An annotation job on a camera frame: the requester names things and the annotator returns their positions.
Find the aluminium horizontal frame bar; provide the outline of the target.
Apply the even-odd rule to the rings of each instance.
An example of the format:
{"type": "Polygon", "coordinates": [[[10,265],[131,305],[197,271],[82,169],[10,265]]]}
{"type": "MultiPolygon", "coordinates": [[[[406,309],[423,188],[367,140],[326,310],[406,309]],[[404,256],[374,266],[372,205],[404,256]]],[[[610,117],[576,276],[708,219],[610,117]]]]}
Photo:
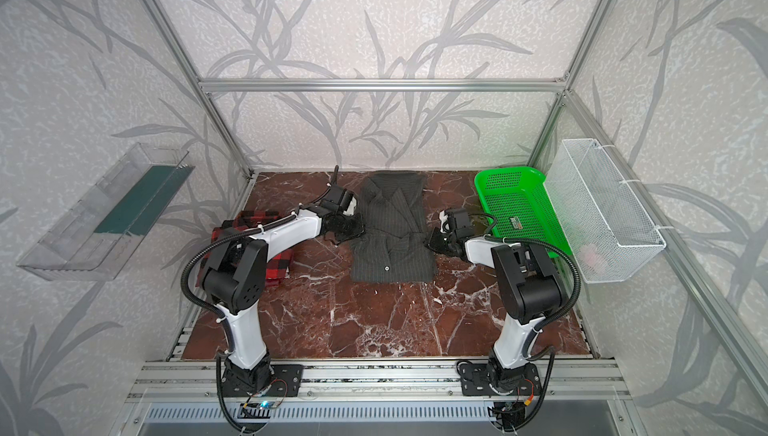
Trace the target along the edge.
{"type": "Polygon", "coordinates": [[[561,92],[558,78],[388,80],[387,78],[204,78],[204,92],[561,92]]]}

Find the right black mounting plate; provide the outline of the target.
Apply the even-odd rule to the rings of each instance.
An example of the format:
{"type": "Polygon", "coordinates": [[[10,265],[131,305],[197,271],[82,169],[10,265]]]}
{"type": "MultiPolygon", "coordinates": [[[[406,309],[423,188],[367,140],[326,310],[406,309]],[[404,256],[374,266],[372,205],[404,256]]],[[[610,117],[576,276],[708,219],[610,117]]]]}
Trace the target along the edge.
{"type": "Polygon", "coordinates": [[[475,363],[459,360],[456,370],[464,396],[537,396],[542,380],[535,364],[503,368],[496,361],[475,363]]]}

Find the green plastic basket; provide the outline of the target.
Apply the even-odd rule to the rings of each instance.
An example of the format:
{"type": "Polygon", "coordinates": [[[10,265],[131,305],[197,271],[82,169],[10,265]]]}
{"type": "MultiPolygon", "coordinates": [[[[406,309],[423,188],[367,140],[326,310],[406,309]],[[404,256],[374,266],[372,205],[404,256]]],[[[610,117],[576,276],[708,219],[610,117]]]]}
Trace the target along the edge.
{"type": "Polygon", "coordinates": [[[571,256],[545,180],[535,168],[515,166],[480,171],[474,183],[483,209],[497,220],[495,236],[546,241],[571,256]]]}

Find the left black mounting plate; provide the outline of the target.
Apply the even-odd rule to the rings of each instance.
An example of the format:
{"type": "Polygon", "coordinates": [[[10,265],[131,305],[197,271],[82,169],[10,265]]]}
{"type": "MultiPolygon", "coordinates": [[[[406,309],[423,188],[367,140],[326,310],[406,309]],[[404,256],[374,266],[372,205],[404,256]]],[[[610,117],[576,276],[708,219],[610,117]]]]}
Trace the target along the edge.
{"type": "Polygon", "coordinates": [[[225,367],[221,394],[229,397],[297,397],[302,382],[304,366],[301,364],[272,365],[269,376],[239,376],[236,367],[225,367]]]}

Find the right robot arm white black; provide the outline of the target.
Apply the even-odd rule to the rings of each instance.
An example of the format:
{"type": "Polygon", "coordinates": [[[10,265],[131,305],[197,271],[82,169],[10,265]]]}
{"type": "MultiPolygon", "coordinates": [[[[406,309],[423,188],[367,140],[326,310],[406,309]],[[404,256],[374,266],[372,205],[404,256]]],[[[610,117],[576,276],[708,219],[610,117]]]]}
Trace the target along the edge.
{"type": "Polygon", "coordinates": [[[426,246],[495,271],[506,313],[498,339],[485,363],[460,361],[457,373],[465,396],[518,396],[532,401],[543,383],[531,349],[548,322],[567,310],[567,296],[551,257],[565,253],[545,241],[499,238],[475,233],[464,208],[446,209],[426,246]]]}

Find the red black plaid folded shirt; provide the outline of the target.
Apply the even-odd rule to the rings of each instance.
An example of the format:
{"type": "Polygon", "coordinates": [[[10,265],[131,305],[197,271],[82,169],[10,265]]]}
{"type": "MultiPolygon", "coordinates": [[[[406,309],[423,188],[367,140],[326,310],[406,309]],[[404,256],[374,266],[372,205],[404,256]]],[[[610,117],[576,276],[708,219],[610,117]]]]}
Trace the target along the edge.
{"type": "MultiPolygon", "coordinates": [[[[251,228],[258,228],[259,226],[266,226],[268,223],[276,222],[280,218],[281,213],[277,210],[242,210],[233,219],[224,220],[220,226],[214,228],[210,242],[213,243],[222,238],[226,230],[242,232],[251,228]]],[[[264,248],[267,248],[268,254],[272,249],[272,245],[267,246],[265,241],[254,239],[253,237],[230,242],[221,263],[221,268],[224,272],[234,273],[238,269],[246,252],[246,244],[248,243],[261,243],[264,248]]],[[[293,256],[294,252],[289,248],[276,253],[266,261],[264,285],[267,288],[278,287],[288,276],[293,256]]]]}

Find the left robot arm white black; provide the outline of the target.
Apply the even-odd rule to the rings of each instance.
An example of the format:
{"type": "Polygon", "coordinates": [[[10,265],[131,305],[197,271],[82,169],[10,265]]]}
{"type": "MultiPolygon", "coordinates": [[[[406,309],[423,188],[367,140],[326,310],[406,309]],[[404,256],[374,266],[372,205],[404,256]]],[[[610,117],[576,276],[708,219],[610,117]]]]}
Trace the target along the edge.
{"type": "Polygon", "coordinates": [[[252,228],[228,228],[204,254],[200,286],[212,300],[211,312],[223,327],[227,349],[222,378],[250,394],[263,393],[274,381],[271,357],[261,335],[258,301],[268,264],[283,252],[332,233],[340,242],[364,234],[355,194],[335,183],[288,216],[252,228]]]}

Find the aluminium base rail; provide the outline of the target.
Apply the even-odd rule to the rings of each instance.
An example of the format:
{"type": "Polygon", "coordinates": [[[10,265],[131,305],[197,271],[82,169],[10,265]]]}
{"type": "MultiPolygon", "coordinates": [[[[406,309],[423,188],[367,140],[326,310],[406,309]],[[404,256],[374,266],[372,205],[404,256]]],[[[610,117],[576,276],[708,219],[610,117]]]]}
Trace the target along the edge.
{"type": "MultiPolygon", "coordinates": [[[[300,377],[283,376],[296,384],[291,397],[278,389],[275,400],[299,402],[458,401],[463,383],[455,359],[298,359],[300,377]]],[[[548,401],[628,400],[627,383],[613,360],[558,358],[548,401]]],[[[214,402],[215,365],[212,362],[147,362],[126,397],[128,402],[214,402]]]]}

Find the grey pinstriped long sleeve shirt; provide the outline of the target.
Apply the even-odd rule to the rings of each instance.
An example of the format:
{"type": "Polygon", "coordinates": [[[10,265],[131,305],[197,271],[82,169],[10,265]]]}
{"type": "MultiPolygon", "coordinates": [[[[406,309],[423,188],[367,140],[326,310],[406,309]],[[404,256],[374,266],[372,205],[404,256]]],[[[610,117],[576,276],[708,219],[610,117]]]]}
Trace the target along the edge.
{"type": "Polygon", "coordinates": [[[428,283],[437,271],[427,249],[423,192],[426,175],[380,171],[366,177],[358,194],[365,226],[350,247],[351,279],[362,283],[428,283]]]}

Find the clear plastic wall tray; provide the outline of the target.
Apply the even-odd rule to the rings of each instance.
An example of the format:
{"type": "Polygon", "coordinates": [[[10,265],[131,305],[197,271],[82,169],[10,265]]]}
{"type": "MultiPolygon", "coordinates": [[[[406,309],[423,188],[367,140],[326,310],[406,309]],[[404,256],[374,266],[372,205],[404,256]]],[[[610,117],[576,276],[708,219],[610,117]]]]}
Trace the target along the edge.
{"type": "Polygon", "coordinates": [[[47,281],[115,279],[193,170],[186,149],[134,144],[17,266],[47,281]]]}

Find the black mounting plate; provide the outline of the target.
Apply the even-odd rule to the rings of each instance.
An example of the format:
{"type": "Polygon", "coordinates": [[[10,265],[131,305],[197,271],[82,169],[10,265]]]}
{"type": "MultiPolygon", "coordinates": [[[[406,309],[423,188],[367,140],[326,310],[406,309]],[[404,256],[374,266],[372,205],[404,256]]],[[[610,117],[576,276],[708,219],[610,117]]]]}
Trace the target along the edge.
{"type": "Polygon", "coordinates": [[[236,367],[225,367],[221,394],[229,397],[297,397],[302,382],[304,366],[301,364],[272,365],[269,376],[239,376],[236,367]]]}
{"type": "Polygon", "coordinates": [[[537,396],[542,380],[535,364],[503,368],[496,361],[475,363],[459,360],[456,370],[464,396],[537,396]]]}

